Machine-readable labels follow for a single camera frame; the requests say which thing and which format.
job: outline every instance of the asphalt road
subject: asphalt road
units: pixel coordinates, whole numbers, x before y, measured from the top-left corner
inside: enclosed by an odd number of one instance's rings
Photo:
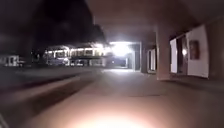
[[[20,126],[22,128],[224,127],[223,94],[159,82],[154,76],[127,70],[106,70],[86,85],[88,86],[75,93],[65,92],[69,96],[37,112],[26,123],[20,123]],[[62,92],[53,95],[48,101],[60,97],[61,94]],[[38,107],[39,103],[41,102],[34,103],[34,106]]]
[[[54,68],[0,68],[0,93],[5,90],[32,86],[36,82],[47,81],[55,78],[72,76],[92,68],[82,67],[54,67]]]

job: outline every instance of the concrete pillar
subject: concrete pillar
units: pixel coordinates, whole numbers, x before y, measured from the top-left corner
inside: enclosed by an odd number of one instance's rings
[[[140,52],[139,51],[133,52],[132,65],[134,70],[140,70]]]
[[[166,27],[157,27],[157,79],[170,79],[170,32]]]
[[[148,73],[147,71],[147,47],[144,43],[141,43],[140,47],[140,62],[141,62],[141,72]]]

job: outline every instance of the lit building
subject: lit building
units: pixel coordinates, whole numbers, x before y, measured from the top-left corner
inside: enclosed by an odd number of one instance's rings
[[[130,68],[132,49],[127,44],[86,43],[49,47],[45,58],[49,65]]]

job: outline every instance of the pavement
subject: pavement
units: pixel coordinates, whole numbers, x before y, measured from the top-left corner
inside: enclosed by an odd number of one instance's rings
[[[43,110],[20,126],[223,128],[223,98],[222,93],[159,82],[155,76],[131,70],[104,70],[81,91]]]
[[[212,80],[194,76],[174,75],[171,81],[199,90],[211,91],[215,93],[224,93],[223,80]]]

